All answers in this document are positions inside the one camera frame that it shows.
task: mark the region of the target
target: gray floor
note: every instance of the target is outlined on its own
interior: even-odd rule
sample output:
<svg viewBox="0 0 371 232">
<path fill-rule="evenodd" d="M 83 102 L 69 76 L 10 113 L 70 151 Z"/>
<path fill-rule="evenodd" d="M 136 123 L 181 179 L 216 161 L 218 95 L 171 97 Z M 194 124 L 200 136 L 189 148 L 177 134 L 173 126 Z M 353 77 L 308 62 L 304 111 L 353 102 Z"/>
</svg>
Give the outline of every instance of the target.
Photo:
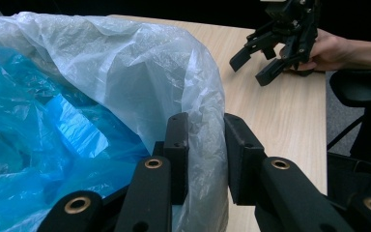
<svg viewBox="0 0 371 232">
<path fill-rule="evenodd" d="M 337 134 L 350 125 L 363 113 L 361 108 L 350 108 L 343 105 L 332 93 L 328 84 L 331 72 L 327 73 L 327 142 L 330 142 Z M 356 138 L 359 126 L 354 128 L 343 137 L 329 151 L 348 156 L 349 150 Z"/>
</svg>

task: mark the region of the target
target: black plastic part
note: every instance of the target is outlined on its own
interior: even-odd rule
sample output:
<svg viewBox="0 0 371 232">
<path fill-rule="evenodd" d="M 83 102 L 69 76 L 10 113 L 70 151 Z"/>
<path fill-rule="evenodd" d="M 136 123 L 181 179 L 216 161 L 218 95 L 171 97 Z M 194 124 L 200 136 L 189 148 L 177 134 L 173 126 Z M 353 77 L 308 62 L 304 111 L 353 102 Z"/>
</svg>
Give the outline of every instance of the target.
<svg viewBox="0 0 371 232">
<path fill-rule="evenodd" d="M 188 194 L 188 114 L 183 112 L 168 119 L 163 156 L 171 163 L 171 201 L 183 205 Z"/>
<path fill-rule="evenodd" d="M 224 122 L 231 196 L 237 205 L 255 205 L 264 146 L 240 117 L 225 113 Z"/>
<path fill-rule="evenodd" d="M 171 231 L 170 171 L 170 161 L 164 157 L 138 162 L 115 232 Z"/>
<path fill-rule="evenodd" d="M 357 193 L 351 199 L 346 217 L 356 232 L 371 232 L 371 194 Z"/>
<path fill-rule="evenodd" d="M 157 141 L 155 143 L 155 148 L 153 149 L 152 156 L 163 156 L 164 155 L 164 142 Z"/>
<path fill-rule="evenodd" d="M 110 195 L 103 198 L 103 212 L 102 217 L 104 223 L 101 228 L 102 232 L 113 231 L 116 226 L 116 222 L 119 219 L 119 214 L 125 202 L 126 193 L 128 192 L 128 186 L 121 188 Z"/>
<path fill-rule="evenodd" d="M 276 79 L 285 68 L 286 64 L 282 60 L 274 59 L 258 72 L 255 77 L 261 86 L 266 86 Z"/>
<path fill-rule="evenodd" d="M 102 228 L 102 200 L 93 191 L 75 191 L 60 199 L 39 226 L 38 232 L 95 232 Z"/>
<path fill-rule="evenodd" d="M 263 203 L 259 202 L 255 206 L 255 218 L 258 222 L 260 230 L 264 232 L 283 232 L 284 226 L 275 208 L 272 205 L 267 205 L 266 209 L 262 206 Z"/>
<path fill-rule="evenodd" d="M 230 60 L 230 66 L 236 72 L 240 69 L 249 59 L 251 59 L 251 52 L 249 48 L 243 47 L 235 56 Z"/>
<path fill-rule="evenodd" d="M 284 231 L 353 231 L 290 160 L 278 157 L 264 159 L 261 181 Z"/>
<path fill-rule="evenodd" d="M 273 48 L 267 47 L 262 49 L 262 51 L 267 60 L 270 60 L 276 56 L 275 50 L 273 50 Z"/>
<path fill-rule="evenodd" d="M 296 74 L 300 76 L 309 76 L 314 73 L 314 70 L 307 70 L 307 71 L 295 71 Z"/>
<path fill-rule="evenodd" d="M 335 96 L 349 107 L 371 107 L 371 72 L 338 71 L 329 84 Z"/>
<path fill-rule="evenodd" d="M 303 8 L 296 0 L 287 0 L 284 2 L 275 2 L 268 4 L 265 12 L 274 19 L 291 23 L 293 20 L 301 18 L 304 14 Z"/>
</svg>

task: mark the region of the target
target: black chair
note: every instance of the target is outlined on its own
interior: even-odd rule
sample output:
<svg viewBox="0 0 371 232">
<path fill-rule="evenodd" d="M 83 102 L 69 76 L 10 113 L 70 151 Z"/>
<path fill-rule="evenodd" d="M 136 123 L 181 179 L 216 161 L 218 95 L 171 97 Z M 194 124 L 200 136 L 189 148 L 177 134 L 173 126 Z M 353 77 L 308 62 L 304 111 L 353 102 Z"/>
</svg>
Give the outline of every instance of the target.
<svg viewBox="0 0 371 232">
<path fill-rule="evenodd" d="M 351 158 L 371 162 L 371 71 L 339 71 L 329 82 L 335 96 L 346 106 L 364 108 L 364 114 L 333 139 L 328 150 L 358 124 Z"/>
</svg>

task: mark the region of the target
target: table surface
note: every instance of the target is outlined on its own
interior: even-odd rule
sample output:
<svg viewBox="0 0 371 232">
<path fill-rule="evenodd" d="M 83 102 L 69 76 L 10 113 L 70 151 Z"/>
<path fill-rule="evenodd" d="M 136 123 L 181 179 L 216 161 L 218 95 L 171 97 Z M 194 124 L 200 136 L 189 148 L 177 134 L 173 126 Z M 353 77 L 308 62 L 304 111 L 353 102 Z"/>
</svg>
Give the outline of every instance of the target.
<svg viewBox="0 0 371 232">
<path fill-rule="evenodd" d="M 230 59 L 246 43 L 251 29 L 157 18 L 113 15 L 186 29 L 216 61 L 225 91 L 225 111 L 241 117 L 265 148 L 268 157 L 293 161 L 321 192 L 327 191 L 326 81 L 314 72 L 303 77 L 284 72 L 260 86 L 255 74 L 270 61 L 261 52 L 237 72 Z M 260 231 L 253 206 L 236 206 L 230 196 L 227 231 Z"/>
</svg>

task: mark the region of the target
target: plastic bag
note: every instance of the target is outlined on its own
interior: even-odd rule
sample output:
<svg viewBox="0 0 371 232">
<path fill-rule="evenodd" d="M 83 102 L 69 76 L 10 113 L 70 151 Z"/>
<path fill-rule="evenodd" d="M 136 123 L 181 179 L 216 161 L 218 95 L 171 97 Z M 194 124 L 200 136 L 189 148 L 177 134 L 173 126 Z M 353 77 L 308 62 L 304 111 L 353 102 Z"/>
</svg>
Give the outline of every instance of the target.
<svg viewBox="0 0 371 232">
<path fill-rule="evenodd" d="M 0 17 L 0 45 L 30 58 L 139 135 L 149 153 L 169 117 L 188 113 L 188 195 L 173 231 L 224 231 L 228 220 L 224 93 L 210 52 L 186 30 L 114 17 Z"/>
<path fill-rule="evenodd" d="M 35 229 L 73 191 L 121 189 L 149 155 L 105 107 L 0 47 L 0 231 Z"/>
</svg>

